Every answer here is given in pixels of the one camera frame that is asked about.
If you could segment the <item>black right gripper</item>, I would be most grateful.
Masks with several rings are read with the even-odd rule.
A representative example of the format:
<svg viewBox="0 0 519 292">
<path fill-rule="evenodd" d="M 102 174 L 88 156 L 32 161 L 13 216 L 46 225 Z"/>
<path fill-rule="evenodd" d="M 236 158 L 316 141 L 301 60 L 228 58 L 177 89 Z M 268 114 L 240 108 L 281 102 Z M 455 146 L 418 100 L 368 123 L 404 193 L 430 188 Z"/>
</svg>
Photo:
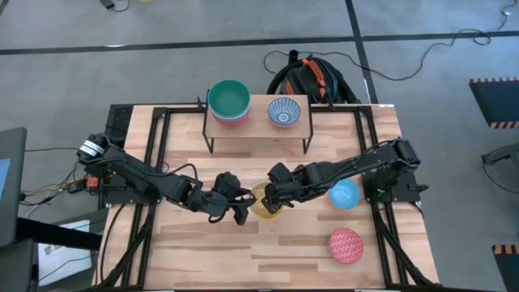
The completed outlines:
<svg viewBox="0 0 519 292">
<path fill-rule="evenodd" d="M 307 168 L 299 165 L 290 172 L 283 163 L 277 163 L 268 172 L 269 183 L 264 188 L 266 198 L 261 200 L 269 212 L 280 207 L 294 207 L 294 202 L 303 203 L 321 196 L 321 190 L 312 186 L 307 176 Z"/>
</svg>

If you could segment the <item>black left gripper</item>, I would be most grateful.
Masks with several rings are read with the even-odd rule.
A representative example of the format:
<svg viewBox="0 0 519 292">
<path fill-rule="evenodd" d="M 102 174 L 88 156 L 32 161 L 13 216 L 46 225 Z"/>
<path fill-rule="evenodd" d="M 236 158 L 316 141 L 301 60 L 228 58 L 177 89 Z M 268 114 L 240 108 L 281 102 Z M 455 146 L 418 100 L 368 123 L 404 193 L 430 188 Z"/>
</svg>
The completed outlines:
<svg viewBox="0 0 519 292">
<path fill-rule="evenodd" d="M 241 186 L 238 177 L 230 172 L 217 175 L 210 191 L 203 191 L 203 183 L 198 178 L 192 179 L 193 189 L 190 198 L 190 210 L 209 215 L 208 221 L 216 224 L 226 213 L 233 209 L 237 225 L 244 225 L 248 217 L 248 208 L 256 202 L 256 196 L 251 190 Z"/>
</svg>

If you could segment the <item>bowl yellow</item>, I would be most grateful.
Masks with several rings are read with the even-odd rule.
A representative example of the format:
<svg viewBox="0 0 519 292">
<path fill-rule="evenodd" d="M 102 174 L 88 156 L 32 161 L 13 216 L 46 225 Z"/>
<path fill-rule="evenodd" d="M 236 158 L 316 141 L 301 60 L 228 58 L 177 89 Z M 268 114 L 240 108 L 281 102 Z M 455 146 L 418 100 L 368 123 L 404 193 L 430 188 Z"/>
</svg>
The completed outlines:
<svg viewBox="0 0 519 292">
<path fill-rule="evenodd" d="M 252 188 L 252 193 L 256 198 L 256 202 L 250 206 L 250 209 L 258 218 L 261 218 L 264 221 L 273 221 L 282 213 L 283 207 L 280 207 L 275 213 L 270 213 L 263 205 L 262 199 L 266 196 L 264 188 L 267 185 L 268 184 L 264 182 Z"/>
</svg>

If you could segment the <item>bowl turquoise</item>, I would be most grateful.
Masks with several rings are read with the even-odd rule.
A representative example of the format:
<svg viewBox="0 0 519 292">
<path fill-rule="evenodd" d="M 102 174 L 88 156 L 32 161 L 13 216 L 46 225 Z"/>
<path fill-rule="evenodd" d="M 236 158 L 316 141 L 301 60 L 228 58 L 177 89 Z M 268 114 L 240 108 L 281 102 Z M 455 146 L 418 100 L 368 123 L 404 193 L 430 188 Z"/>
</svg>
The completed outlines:
<svg viewBox="0 0 519 292">
<path fill-rule="evenodd" d="M 346 178 L 337 182 L 328 191 L 328 198 L 337 208 L 352 209 L 358 205 L 361 194 L 357 184 L 353 180 Z"/>
</svg>

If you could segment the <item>large plain blue bowl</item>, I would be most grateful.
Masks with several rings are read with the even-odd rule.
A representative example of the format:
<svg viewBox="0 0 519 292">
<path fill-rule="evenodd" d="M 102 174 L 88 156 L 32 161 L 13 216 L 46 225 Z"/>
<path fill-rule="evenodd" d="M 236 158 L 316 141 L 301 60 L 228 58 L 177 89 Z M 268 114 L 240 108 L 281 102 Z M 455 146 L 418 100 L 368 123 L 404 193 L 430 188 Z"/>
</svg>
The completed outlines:
<svg viewBox="0 0 519 292">
<path fill-rule="evenodd" d="M 212 116 L 219 122 L 234 123 L 247 119 L 251 106 L 241 105 L 215 105 L 209 106 Z"/>
</svg>

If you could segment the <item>large plain green bowl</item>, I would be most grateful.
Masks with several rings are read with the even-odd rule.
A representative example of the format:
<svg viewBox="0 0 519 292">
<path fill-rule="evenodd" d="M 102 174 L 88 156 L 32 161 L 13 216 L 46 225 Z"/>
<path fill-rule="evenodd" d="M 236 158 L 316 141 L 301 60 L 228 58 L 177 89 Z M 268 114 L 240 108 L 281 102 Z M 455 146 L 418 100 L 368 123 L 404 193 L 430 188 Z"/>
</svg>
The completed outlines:
<svg viewBox="0 0 519 292">
<path fill-rule="evenodd" d="M 250 107 L 251 94 L 240 81 L 222 80 L 210 88 L 208 105 L 213 113 L 223 118 L 234 118 Z"/>
</svg>

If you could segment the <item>wooden shelf with black legs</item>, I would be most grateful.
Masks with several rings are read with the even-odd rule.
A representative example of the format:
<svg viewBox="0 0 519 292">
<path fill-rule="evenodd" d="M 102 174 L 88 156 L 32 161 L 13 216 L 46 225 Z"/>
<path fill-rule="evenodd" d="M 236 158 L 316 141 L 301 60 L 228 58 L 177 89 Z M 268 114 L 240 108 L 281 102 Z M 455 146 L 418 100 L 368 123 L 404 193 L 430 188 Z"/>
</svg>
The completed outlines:
<svg viewBox="0 0 519 292">
<path fill-rule="evenodd" d="M 292 99 L 298 104 L 300 115 L 294 124 L 277 126 L 268 116 L 268 107 L 277 98 L 284 97 Z M 202 135 L 210 153 L 213 153 L 215 139 L 244 138 L 301 140 L 303 153 L 306 154 L 313 137 L 311 104 L 305 95 L 252 95 L 251 111 L 245 121 L 237 126 L 228 126 L 218 122 L 214 116 L 209 113 L 209 106 L 206 105 Z"/>
</svg>

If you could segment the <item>black and orange vacuum cleaner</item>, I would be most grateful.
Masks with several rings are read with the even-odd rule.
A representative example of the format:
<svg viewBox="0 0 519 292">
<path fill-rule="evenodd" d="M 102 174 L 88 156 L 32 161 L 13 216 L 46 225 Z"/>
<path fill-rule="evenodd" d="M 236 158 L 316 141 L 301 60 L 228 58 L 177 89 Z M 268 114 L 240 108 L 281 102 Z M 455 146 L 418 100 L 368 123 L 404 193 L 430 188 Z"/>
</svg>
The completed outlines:
<svg viewBox="0 0 519 292">
<path fill-rule="evenodd" d="M 288 58 L 288 64 L 278 72 L 267 67 L 267 57 L 282 54 Z M 274 50 L 263 59 L 264 69 L 274 74 L 267 88 L 267 94 L 306 95 L 311 104 L 360 104 L 343 74 L 329 61 L 315 57 L 309 52 L 305 58 L 299 57 L 299 51 L 292 49 L 289 53 Z"/>
</svg>

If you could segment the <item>black perforated plate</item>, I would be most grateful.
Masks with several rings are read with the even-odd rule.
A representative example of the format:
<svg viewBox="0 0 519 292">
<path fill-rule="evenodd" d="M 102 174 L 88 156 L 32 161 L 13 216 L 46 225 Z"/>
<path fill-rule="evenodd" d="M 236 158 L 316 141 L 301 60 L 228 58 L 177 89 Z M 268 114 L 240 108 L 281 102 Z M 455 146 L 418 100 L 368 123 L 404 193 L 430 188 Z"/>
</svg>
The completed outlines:
<svg viewBox="0 0 519 292">
<path fill-rule="evenodd" d="M 124 147 L 133 105 L 111 105 L 105 124 L 105 134 L 120 148 Z"/>
</svg>

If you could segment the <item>orange red electronics board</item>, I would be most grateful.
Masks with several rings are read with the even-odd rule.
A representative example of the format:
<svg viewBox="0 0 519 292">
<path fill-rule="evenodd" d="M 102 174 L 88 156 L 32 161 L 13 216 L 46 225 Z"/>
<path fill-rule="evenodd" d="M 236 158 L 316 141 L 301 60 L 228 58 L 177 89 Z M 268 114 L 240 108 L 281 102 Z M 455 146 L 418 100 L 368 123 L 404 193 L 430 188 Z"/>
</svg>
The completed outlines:
<svg viewBox="0 0 519 292">
<path fill-rule="evenodd" d="M 74 194 L 80 191 L 92 192 L 99 188 L 100 183 L 97 177 L 86 176 L 85 178 L 81 178 L 75 180 L 74 182 L 70 182 L 66 190 L 70 194 Z"/>
</svg>

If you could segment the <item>black beam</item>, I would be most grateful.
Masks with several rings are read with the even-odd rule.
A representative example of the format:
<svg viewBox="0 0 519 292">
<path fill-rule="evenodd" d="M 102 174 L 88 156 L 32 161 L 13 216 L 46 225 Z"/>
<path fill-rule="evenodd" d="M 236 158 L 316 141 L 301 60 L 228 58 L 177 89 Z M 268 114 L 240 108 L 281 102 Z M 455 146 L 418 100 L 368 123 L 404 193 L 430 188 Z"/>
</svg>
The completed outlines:
<svg viewBox="0 0 519 292">
<path fill-rule="evenodd" d="M 63 247 L 98 251 L 102 236 L 80 230 L 73 230 L 19 217 L 16 225 L 17 240 L 32 239 L 36 243 L 45 243 Z"/>
</svg>

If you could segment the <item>white printed sheet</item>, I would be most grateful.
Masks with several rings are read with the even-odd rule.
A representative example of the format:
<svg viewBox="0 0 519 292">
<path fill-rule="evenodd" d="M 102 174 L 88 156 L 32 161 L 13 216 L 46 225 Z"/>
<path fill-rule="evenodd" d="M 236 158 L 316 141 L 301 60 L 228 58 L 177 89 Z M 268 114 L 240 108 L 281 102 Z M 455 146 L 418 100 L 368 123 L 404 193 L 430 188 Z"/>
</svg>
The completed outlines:
<svg viewBox="0 0 519 292">
<path fill-rule="evenodd" d="M 38 244 L 39 286 L 56 281 L 92 267 L 89 250 L 53 244 Z"/>
</svg>

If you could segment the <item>grey laptop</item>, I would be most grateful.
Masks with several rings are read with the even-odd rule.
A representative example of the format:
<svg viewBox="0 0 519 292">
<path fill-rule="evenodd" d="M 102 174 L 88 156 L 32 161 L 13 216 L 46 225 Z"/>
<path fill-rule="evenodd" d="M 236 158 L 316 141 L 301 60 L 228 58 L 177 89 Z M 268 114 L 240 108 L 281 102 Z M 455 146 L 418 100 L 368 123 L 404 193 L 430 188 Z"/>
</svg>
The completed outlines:
<svg viewBox="0 0 519 292">
<path fill-rule="evenodd" d="M 0 248 L 15 241 L 27 129 L 0 131 Z"/>
</svg>

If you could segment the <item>black power adapter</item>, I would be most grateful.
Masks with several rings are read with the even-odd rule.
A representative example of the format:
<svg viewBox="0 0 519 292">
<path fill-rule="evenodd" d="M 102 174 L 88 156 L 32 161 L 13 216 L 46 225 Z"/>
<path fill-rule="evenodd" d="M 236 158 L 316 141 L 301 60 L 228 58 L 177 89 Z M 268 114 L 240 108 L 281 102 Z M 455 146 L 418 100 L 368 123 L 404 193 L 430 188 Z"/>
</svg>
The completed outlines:
<svg viewBox="0 0 519 292">
<path fill-rule="evenodd" d="M 117 13 L 127 11 L 131 4 L 130 0 L 99 0 L 99 2 L 106 10 Z"/>
</svg>

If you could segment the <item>black metal rig frame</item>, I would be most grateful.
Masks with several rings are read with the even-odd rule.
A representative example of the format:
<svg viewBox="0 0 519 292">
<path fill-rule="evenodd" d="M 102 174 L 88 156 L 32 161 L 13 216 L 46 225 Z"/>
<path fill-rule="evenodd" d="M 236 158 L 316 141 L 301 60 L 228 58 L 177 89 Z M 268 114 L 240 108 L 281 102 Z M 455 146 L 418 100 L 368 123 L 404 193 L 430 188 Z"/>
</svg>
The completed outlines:
<svg viewBox="0 0 519 292">
<path fill-rule="evenodd" d="M 153 107 L 134 107 L 125 149 L 145 158 L 147 145 L 165 147 L 161 167 L 193 175 L 197 170 L 205 188 L 228 171 L 245 188 L 264 183 L 278 162 L 290 168 L 313 161 L 337 161 L 359 154 L 377 140 L 398 137 L 396 110 L 388 105 L 371 107 L 367 118 L 357 106 L 311 110 L 313 137 L 306 154 L 296 139 L 217 139 L 209 152 L 202 135 L 204 113 L 194 106 L 174 105 L 168 121 L 154 118 Z M 362 239 L 362 258 L 354 264 L 335 260 L 328 249 L 331 233 L 340 228 L 355 231 Z M 250 214 L 244 225 L 231 215 L 211 224 L 205 214 L 193 213 L 162 202 L 156 206 L 148 261 L 135 255 L 129 282 L 144 280 L 147 290 L 197 289 L 337 289 L 380 288 L 384 268 L 397 281 L 396 257 L 380 258 L 371 207 L 362 201 L 341 210 L 327 196 L 284 208 L 273 221 Z"/>
</svg>

